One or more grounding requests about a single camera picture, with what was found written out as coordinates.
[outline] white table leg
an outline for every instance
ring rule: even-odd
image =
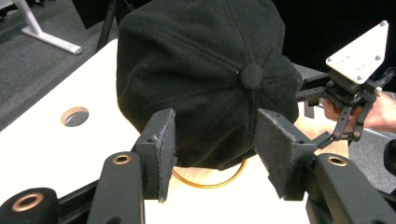
[[[53,46],[56,46],[60,49],[67,50],[73,54],[82,53],[82,48],[71,44],[67,41],[64,41],[56,36],[49,35],[43,32],[38,24],[35,16],[32,13],[32,10],[29,8],[27,3],[24,0],[12,0],[17,8],[21,11],[22,15],[25,17],[28,26],[24,27],[21,31],[24,34],[30,35],[34,38],[42,40],[46,43],[49,43]]]

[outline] hole in table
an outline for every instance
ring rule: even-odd
[[[75,106],[66,110],[61,117],[62,124],[66,127],[77,127],[83,124],[90,115],[87,108]]]

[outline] cap button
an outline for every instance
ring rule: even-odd
[[[264,78],[262,68],[255,63],[246,66],[241,73],[242,86],[250,91],[258,90]]]

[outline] circular hole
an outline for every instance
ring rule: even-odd
[[[118,157],[113,159],[113,162],[117,165],[125,164],[131,160],[131,156],[129,155],[119,155]]]
[[[27,198],[27,199],[21,201],[20,206],[29,205],[29,204],[35,202],[35,200],[37,200],[37,197],[30,197],[30,198]]]
[[[12,210],[16,212],[23,212],[36,207],[43,201],[44,196],[41,193],[32,193],[19,198],[12,204]]]
[[[338,158],[338,157],[329,157],[327,160],[329,163],[331,163],[333,165],[337,165],[337,166],[346,166],[347,165],[346,161],[344,161],[343,159]]]
[[[106,224],[120,224],[120,223],[121,223],[120,217],[111,217],[106,222]]]
[[[62,124],[66,127],[77,127],[83,124],[90,115],[87,108],[76,106],[66,110],[61,117]]]

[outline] brass ring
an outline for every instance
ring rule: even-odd
[[[238,176],[241,175],[242,171],[245,169],[246,164],[247,164],[246,160],[242,161],[241,166],[236,171],[236,173],[233,176],[231,176],[231,178],[229,178],[228,180],[223,181],[221,183],[214,184],[214,185],[202,185],[202,184],[197,184],[197,183],[191,182],[190,180],[187,180],[184,177],[182,177],[181,175],[179,175],[175,170],[172,171],[172,174],[177,179],[179,179],[181,182],[183,182],[183,183],[185,183],[187,185],[190,185],[192,187],[195,187],[195,188],[198,188],[198,189],[215,189],[215,188],[223,187],[223,186],[233,182]]]
[[[327,158],[327,161],[336,166],[346,166],[347,162],[341,158],[330,156]]]
[[[131,160],[131,156],[130,155],[119,155],[118,157],[113,159],[113,162],[117,165],[122,165],[125,164],[127,162],[129,162]]]
[[[25,202],[25,200],[31,198],[32,199],[35,198],[35,199],[29,203]],[[44,199],[44,195],[38,192],[25,195],[19,198],[14,204],[12,204],[12,210],[14,210],[15,212],[23,212],[29,210],[40,204],[43,201],[43,199]]]

